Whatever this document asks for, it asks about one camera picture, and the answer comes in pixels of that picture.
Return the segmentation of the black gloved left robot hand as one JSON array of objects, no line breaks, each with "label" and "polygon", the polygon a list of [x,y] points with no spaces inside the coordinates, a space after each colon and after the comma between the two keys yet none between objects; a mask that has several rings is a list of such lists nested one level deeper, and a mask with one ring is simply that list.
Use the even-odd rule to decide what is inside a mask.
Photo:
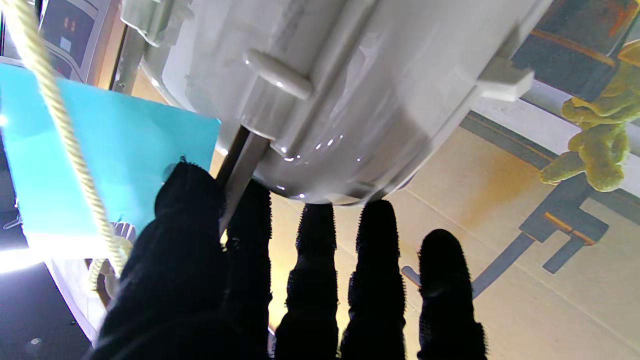
[{"label": "black gloved left robot hand", "polygon": [[[154,219],[138,235],[88,360],[268,360],[271,292],[270,192],[247,185],[221,244],[222,187],[182,158],[157,194]],[[406,294],[393,205],[367,203],[350,276],[349,323],[339,335],[334,209],[307,204],[286,313],[275,331],[277,360],[404,360]],[[442,228],[419,253],[419,360],[485,360],[473,286],[458,239]]]}]

